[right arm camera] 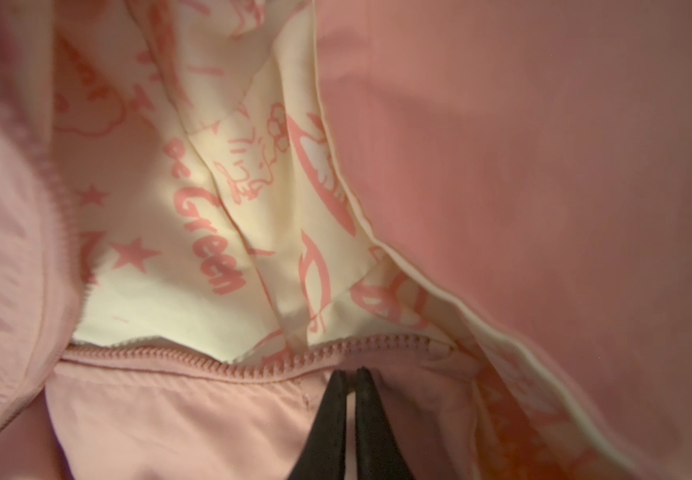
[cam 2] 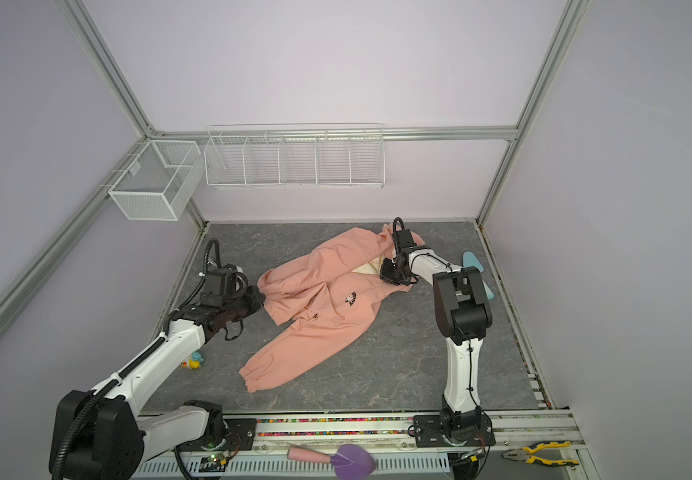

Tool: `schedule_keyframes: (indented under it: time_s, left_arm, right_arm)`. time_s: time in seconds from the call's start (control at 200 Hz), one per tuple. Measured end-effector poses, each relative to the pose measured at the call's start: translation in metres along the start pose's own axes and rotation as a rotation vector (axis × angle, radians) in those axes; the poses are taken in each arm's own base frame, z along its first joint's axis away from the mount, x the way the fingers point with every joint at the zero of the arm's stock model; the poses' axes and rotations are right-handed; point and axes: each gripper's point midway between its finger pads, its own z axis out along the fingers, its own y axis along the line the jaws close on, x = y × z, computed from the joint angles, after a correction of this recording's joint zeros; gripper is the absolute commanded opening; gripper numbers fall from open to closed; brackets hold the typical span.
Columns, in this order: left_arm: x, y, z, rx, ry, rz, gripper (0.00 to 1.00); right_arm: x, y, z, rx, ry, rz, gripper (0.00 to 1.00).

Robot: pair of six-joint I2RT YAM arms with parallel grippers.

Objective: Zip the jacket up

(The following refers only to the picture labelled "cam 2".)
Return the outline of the pink zip jacket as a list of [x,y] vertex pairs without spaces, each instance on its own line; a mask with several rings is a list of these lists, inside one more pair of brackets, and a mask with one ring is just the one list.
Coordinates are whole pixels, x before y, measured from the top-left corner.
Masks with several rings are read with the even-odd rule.
[[360,227],[341,233],[309,254],[264,273],[257,286],[276,325],[289,327],[240,369],[250,393],[284,385],[359,339],[382,302],[408,286],[380,278],[380,264],[395,256],[393,229]]

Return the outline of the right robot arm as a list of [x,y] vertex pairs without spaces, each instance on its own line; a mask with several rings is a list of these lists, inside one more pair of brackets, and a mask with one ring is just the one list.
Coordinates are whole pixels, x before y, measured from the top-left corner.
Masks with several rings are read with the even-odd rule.
[[390,232],[394,256],[383,261],[380,278],[395,286],[412,286],[421,280],[430,284],[436,324],[446,339],[443,407],[436,416],[416,418],[411,435],[421,447],[492,446],[492,421],[482,407],[478,390],[480,352],[493,324],[482,272],[475,266],[455,265],[417,243],[399,217],[394,219]]

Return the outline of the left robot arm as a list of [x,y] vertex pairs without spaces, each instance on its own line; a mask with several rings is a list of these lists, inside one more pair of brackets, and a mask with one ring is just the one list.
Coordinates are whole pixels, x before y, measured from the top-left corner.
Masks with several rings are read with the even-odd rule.
[[163,322],[156,338],[121,369],[87,391],[73,390],[56,409],[49,472],[54,479],[129,479],[139,465],[194,441],[222,446],[230,435],[222,406],[191,400],[141,417],[169,375],[216,334],[233,340],[232,323],[258,312],[264,296],[242,269],[223,263],[208,241],[199,281]]

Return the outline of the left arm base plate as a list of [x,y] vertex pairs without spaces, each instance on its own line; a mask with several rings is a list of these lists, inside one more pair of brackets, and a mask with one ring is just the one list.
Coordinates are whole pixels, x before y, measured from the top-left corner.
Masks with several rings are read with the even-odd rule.
[[228,418],[224,420],[224,436],[215,440],[208,435],[179,446],[183,452],[250,451],[256,438],[256,418]]

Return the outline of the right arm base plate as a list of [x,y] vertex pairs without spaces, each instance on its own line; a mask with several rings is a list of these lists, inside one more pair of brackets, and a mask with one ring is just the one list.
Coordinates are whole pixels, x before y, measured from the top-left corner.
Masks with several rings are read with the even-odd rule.
[[492,420],[484,413],[416,415],[408,433],[418,447],[490,447],[496,444]]

